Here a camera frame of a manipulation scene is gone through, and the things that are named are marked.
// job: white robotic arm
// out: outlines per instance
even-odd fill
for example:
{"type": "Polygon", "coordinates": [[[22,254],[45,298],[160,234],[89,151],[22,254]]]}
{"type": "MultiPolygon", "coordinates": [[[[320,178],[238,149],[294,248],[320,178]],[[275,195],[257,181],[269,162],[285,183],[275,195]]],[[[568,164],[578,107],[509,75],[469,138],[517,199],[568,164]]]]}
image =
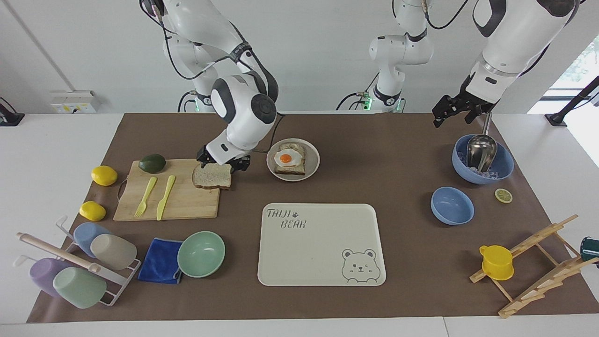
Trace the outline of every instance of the white robotic arm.
{"type": "Polygon", "coordinates": [[[468,124],[490,112],[574,17],[579,4],[580,0],[478,0],[473,19],[487,44],[460,93],[445,95],[433,108],[435,126],[461,112],[468,112],[468,124]]]}
{"type": "Polygon", "coordinates": [[[434,50],[421,0],[397,0],[394,11],[397,24],[406,33],[379,36],[370,44],[370,58],[379,64],[379,78],[368,93],[373,98],[370,109],[386,112],[395,110],[400,101],[406,79],[400,65],[428,63],[434,50]]]}
{"type": "Polygon", "coordinates": [[[143,1],[146,7],[152,6],[161,23],[163,15],[168,18],[177,33],[165,41],[164,49],[177,72],[193,81],[198,106],[203,111],[214,108],[228,124],[198,152],[198,161],[230,164],[233,170],[247,169],[248,154],[268,134],[277,115],[274,102],[279,87],[274,77],[210,0],[143,1]],[[218,78],[211,66],[225,58],[243,74],[218,78]]]}

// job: wooden cutting board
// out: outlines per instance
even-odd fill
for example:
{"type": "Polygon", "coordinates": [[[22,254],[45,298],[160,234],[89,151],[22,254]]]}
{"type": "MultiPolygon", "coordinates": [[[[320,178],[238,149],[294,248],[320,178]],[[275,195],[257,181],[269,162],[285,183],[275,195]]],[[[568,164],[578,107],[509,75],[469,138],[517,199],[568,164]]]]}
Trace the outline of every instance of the wooden cutting board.
{"type": "Polygon", "coordinates": [[[201,219],[215,218],[219,208],[220,189],[196,188],[192,182],[193,169],[199,163],[195,159],[167,160],[165,169],[157,174],[143,172],[139,168],[139,161],[131,164],[127,177],[125,192],[120,198],[119,205],[114,214],[115,221],[144,221],[156,220],[158,202],[164,196],[168,176],[177,176],[177,180],[168,197],[167,206],[162,219],[201,219]],[[135,218],[135,211],[146,191],[150,177],[158,178],[156,186],[147,200],[146,212],[135,218]]]}

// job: toast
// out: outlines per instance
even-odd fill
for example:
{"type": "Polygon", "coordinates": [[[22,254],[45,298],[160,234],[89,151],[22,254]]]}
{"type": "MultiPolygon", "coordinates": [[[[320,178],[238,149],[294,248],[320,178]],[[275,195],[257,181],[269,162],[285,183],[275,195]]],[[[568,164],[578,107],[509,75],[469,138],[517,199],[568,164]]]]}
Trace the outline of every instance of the toast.
{"type": "Polygon", "coordinates": [[[231,165],[206,164],[198,165],[193,170],[193,184],[204,189],[231,189],[231,165]]]}
{"type": "Polygon", "coordinates": [[[285,143],[285,144],[281,144],[279,146],[279,149],[277,150],[277,152],[285,150],[285,149],[292,149],[292,150],[296,150],[297,152],[299,152],[299,154],[301,155],[301,164],[296,166],[296,167],[281,167],[278,164],[275,163],[275,173],[277,174],[293,174],[296,176],[305,176],[305,149],[303,146],[299,145],[298,143],[285,143]]]}

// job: white plate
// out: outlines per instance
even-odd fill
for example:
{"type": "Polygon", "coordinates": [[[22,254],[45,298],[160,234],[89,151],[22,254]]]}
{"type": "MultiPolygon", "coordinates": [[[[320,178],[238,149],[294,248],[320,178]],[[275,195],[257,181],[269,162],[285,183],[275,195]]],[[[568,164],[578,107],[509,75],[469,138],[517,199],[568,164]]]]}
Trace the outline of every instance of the white plate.
{"type": "Polygon", "coordinates": [[[270,171],[270,173],[272,173],[275,177],[277,177],[281,180],[291,181],[291,182],[301,181],[301,180],[308,179],[311,175],[313,175],[316,172],[316,170],[318,169],[318,166],[320,165],[320,154],[318,153],[318,150],[314,147],[314,145],[312,145],[310,142],[307,142],[307,141],[305,141],[303,139],[299,139],[299,138],[287,138],[287,139],[283,139],[283,140],[277,142],[275,145],[273,145],[270,148],[270,150],[266,154],[266,165],[268,166],[268,170],[270,171]],[[274,155],[279,151],[279,146],[281,146],[282,144],[286,144],[286,143],[296,143],[296,144],[304,145],[304,149],[305,149],[305,162],[304,162],[305,175],[304,176],[275,173],[277,164],[274,162],[274,155]]]}
{"type": "Polygon", "coordinates": [[[377,286],[386,278],[372,206],[269,204],[262,211],[260,283],[377,286]]]}

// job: white wall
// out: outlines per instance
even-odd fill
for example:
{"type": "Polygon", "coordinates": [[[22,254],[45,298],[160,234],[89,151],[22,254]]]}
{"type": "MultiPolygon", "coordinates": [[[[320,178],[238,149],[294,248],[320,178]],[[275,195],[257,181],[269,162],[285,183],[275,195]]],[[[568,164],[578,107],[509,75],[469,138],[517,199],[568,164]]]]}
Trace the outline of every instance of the white wall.
{"type": "MultiPolygon", "coordinates": [[[[0,95],[26,113],[50,113],[50,91],[67,85],[8,13],[9,3],[77,90],[93,90],[101,112],[173,112],[192,88],[162,54],[162,33],[137,0],[0,0],[0,95]]],[[[280,111],[334,109],[376,74],[370,41],[400,33],[390,0],[213,0],[243,32],[279,81],[280,111]]],[[[431,20],[447,22],[462,0],[437,1],[431,20]]],[[[471,19],[475,1],[449,28],[430,31],[435,55],[405,67],[407,111],[430,111],[455,95],[483,48],[471,19]]],[[[498,113],[525,113],[599,34],[599,3],[588,1],[543,61],[518,80],[498,113]]]]}

